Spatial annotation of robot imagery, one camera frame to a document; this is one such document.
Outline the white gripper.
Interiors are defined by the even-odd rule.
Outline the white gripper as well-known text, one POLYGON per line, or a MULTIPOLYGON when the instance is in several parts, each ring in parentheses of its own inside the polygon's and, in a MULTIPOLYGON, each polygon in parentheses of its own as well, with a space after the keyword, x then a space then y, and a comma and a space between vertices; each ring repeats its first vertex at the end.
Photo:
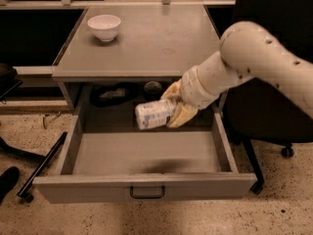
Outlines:
POLYGON ((180 101, 167 126, 177 128, 191 120, 199 110, 211 105, 219 95, 207 92, 198 76, 198 67, 187 70, 180 80, 173 82, 160 97, 161 100, 180 101))

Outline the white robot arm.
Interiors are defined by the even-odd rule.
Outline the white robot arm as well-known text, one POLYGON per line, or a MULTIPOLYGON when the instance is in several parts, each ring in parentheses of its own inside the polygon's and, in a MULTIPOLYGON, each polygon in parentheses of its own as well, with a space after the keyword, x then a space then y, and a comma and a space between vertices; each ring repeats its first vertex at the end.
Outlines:
POLYGON ((185 124, 220 94, 253 78, 272 85, 313 118, 313 64, 287 50, 261 25, 239 22, 223 33, 218 51, 163 93, 164 99, 178 101, 167 126, 185 124))

